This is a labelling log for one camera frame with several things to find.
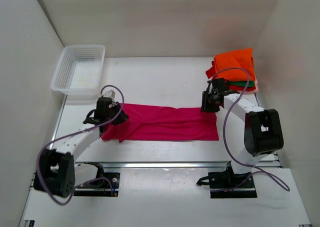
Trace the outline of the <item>magenta t shirt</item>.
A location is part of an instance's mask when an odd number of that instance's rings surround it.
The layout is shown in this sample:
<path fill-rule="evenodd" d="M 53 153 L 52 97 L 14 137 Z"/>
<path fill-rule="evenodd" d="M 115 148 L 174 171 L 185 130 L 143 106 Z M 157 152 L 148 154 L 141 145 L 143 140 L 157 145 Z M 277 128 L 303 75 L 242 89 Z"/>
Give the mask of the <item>magenta t shirt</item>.
<path fill-rule="evenodd" d="M 218 141 L 215 113 L 202 112 L 199 107 L 173 108 L 126 103 L 128 120 L 109 125 L 103 141 Z"/>

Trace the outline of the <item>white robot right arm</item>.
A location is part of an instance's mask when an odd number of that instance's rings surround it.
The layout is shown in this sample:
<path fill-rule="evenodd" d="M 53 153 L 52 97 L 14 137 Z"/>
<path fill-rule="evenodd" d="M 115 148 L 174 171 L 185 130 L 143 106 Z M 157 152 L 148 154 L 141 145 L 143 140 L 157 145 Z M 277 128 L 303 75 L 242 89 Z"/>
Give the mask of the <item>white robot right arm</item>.
<path fill-rule="evenodd" d="M 235 114 L 244 122 L 244 148 L 222 171 L 211 172 L 197 181 L 198 186 L 209 185 L 214 192 L 228 192 L 242 188 L 253 176 L 252 169 L 266 156 L 284 147 L 284 138 L 279 113 L 275 109 L 264 109 L 236 90 L 230 90 L 229 81 L 216 78 L 208 81 L 202 93 L 201 111 L 217 113 L 224 108 L 229 117 Z"/>

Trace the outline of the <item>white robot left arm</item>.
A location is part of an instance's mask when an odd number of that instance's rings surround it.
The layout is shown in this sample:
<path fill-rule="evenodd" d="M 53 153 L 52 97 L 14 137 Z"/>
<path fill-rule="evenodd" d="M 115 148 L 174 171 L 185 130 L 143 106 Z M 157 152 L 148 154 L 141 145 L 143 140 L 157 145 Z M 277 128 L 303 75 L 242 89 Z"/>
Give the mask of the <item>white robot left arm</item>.
<path fill-rule="evenodd" d="M 109 126 L 126 123 L 129 119 L 123 110 L 124 105 L 115 102 L 112 97 L 99 97 L 96 108 L 86 115 L 77 132 L 60 137 L 61 145 L 57 148 L 45 148 L 36 161 L 36 174 L 33 187 L 37 191 L 52 196 L 67 198 L 77 187 L 93 185 L 98 187 L 109 183 L 104 175 L 103 166 L 97 162 L 77 163 L 80 155 Z"/>

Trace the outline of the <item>green folded t shirt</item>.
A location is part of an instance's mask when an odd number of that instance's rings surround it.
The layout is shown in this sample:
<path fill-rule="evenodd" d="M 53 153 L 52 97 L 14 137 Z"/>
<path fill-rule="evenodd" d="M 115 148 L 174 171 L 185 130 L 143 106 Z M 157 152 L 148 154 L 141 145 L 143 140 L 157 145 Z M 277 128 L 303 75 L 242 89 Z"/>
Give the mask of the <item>green folded t shirt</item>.
<path fill-rule="evenodd" d="M 247 84 L 247 81 L 230 81 L 229 82 L 230 83 L 230 85 L 232 85 L 232 86 L 238 86 L 238 87 L 245 87 L 246 86 L 246 84 Z M 253 88 L 253 87 L 255 87 L 255 81 L 249 81 L 249 83 L 248 83 L 248 86 L 247 86 L 248 88 Z"/>

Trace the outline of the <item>orange folded t shirt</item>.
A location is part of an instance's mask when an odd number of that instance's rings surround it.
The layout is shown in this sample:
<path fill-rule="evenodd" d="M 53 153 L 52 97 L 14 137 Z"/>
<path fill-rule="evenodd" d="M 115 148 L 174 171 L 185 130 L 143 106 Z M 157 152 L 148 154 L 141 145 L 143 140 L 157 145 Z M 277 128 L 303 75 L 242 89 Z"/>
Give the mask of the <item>orange folded t shirt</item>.
<path fill-rule="evenodd" d="M 218 73 L 216 78 L 224 78 L 231 82 L 247 81 L 249 74 L 250 81 L 255 81 L 253 48 L 238 49 L 214 57 L 215 72 Z"/>

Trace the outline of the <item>pink folded t shirt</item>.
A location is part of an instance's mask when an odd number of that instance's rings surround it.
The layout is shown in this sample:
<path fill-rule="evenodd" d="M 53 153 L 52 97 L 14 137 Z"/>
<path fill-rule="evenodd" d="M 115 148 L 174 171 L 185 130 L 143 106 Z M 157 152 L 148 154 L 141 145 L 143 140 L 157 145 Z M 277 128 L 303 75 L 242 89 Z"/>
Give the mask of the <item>pink folded t shirt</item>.
<path fill-rule="evenodd" d="M 258 87 L 258 80 L 256 79 L 254 81 L 254 86 L 253 87 L 247 87 L 245 89 L 244 94 L 248 95 L 248 94 L 254 94 L 257 93 L 259 91 L 259 87 Z"/>

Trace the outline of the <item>white plastic basket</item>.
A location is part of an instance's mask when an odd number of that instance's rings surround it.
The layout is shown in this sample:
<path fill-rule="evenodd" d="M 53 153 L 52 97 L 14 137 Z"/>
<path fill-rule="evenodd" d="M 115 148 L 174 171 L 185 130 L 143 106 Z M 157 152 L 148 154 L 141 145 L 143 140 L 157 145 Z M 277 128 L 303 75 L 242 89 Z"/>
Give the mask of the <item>white plastic basket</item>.
<path fill-rule="evenodd" d="M 106 48 L 99 44 L 76 44 L 63 48 L 51 81 L 51 89 L 66 96 L 98 93 Z"/>

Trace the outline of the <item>aluminium rail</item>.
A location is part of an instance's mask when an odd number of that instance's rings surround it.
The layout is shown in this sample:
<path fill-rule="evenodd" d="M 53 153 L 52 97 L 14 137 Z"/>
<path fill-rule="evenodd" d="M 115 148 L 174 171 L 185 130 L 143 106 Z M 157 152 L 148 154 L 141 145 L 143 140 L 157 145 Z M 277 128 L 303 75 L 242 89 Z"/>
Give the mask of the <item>aluminium rail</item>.
<path fill-rule="evenodd" d="M 104 168 L 134 168 L 134 169 L 171 169 L 171 168 L 223 168 L 225 161 L 173 161 L 173 162 L 100 162 Z"/>

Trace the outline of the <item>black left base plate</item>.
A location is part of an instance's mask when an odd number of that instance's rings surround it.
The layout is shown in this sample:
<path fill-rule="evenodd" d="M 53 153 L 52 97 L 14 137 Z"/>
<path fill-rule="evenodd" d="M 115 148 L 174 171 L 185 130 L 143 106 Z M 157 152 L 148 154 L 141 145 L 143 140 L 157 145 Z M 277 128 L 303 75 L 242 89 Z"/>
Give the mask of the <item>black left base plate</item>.
<path fill-rule="evenodd" d="M 75 165 L 74 196 L 112 197 L 119 195 L 121 173 L 101 163 L 83 162 Z"/>

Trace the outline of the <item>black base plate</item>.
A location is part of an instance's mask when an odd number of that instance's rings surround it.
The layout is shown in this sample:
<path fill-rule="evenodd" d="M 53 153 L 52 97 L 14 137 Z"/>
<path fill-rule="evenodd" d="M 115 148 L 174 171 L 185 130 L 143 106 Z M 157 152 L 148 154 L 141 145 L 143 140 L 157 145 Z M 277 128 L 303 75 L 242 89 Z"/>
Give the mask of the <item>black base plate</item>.
<path fill-rule="evenodd" d="M 208 172 L 196 182 L 209 186 L 211 199 L 254 199 L 257 191 L 251 172 L 236 174 L 230 163 L 223 170 Z"/>
<path fill-rule="evenodd" d="M 101 163 L 83 162 L 75 165 L 74 196 L 112 197 L 119 195 L 121 173 Z"/>

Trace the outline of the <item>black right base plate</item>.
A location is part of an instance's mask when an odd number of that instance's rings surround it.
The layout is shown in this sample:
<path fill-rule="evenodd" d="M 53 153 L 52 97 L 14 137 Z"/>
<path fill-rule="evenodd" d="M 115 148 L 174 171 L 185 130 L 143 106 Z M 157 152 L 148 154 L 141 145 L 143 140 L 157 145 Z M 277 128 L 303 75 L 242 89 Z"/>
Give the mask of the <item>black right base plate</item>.
<path fill-rule="evenodd" d="M 257 191 L 251 172 L 236 174 L 230 163 L 223 170 L 208 172 L 196 182 L 209 186 L 211 199 L 254 199 Z"/>

